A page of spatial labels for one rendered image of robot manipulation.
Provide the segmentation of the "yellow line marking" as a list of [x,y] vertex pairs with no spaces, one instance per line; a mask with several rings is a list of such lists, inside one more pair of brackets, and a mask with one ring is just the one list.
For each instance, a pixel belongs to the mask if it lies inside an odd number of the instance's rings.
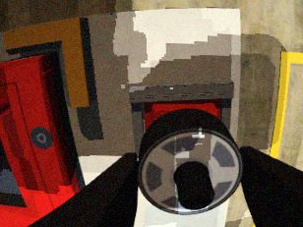
[[284,122],[284,109],[286,109],[287,102],[287,89],[288,89],[288,75],[290,75],[290,64],[303,64],[303,53],[299,52],[280,52],[280,65],[279,65],[279,79],[278,79],[278,94],[276,95],[276,110],[274,128],[272,133],[271,150],[269,154],[278,158],[278,151],[280,145],[280,138],[282,138],[283,122]]

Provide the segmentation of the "black and white wheel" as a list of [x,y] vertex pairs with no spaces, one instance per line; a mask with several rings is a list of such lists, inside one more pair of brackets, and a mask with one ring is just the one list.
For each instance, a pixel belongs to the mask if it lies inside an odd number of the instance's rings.
[[[207,165],[214,188],[212,203],[203,209],[179,204],[175,170],[188,161]],[[172,110],[152,122],[144,133],[137,164],[137,185],[160,211],[193,215],[223,204],[239,188],[244,158],[219,118],[207,110]]]

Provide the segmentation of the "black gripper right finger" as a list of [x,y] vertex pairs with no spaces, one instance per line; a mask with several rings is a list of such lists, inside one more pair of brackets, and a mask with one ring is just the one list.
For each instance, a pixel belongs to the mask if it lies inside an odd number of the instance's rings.
[[303,227],[303,170],[242,145],[242,189],[255,227]]

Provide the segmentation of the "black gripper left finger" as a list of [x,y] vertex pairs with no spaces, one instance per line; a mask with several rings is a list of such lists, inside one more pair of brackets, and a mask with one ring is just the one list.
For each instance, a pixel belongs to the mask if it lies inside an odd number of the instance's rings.
[[135,226],[137,164],[137,153],[125,152],[68,201],[25,227]]

